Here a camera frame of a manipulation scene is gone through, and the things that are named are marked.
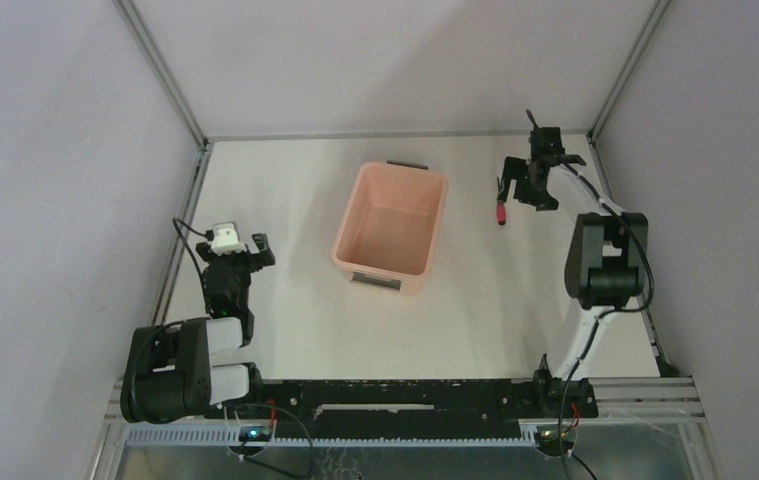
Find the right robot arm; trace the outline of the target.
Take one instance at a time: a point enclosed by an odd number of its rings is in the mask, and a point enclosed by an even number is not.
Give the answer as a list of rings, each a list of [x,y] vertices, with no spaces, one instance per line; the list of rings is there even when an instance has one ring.
[[[587,378],[592,356],[608,325],[632,312],[630,302],[649,297],[654,278],[646,244],[649,222],[618,206],[583,173],[585,160],[566,152],[558,127],[533,126],[529,156],[508,156],[496,180],[495,216],[507,222],[514,199],[537,212],[561,211],[573,222],[564,267],[564,288],[574,302],[556,344],[537,371],[566,395]]]

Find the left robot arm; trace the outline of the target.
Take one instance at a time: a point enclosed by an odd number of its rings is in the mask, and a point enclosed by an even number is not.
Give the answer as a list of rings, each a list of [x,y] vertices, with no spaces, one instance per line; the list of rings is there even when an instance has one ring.
[[[266,234],[256,233],[252,240],[255,252],[218,238],[197,244],[207,264],[202,272],[207,315],[134,331],[120,394],[126,421],[171,423],[259,390],[253,363],[216,366],[212,361],[219,353],[249,346],[254,336],[251,276],[274,265],[275,256]]]

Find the red black screwdriver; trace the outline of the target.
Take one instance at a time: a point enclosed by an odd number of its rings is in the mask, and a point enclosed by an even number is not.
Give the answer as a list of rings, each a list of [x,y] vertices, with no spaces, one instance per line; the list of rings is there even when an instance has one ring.
[[[496,219],[499,226],[507,223],[505,202],[508,198],[508,185],[502,178],[497,179]]]

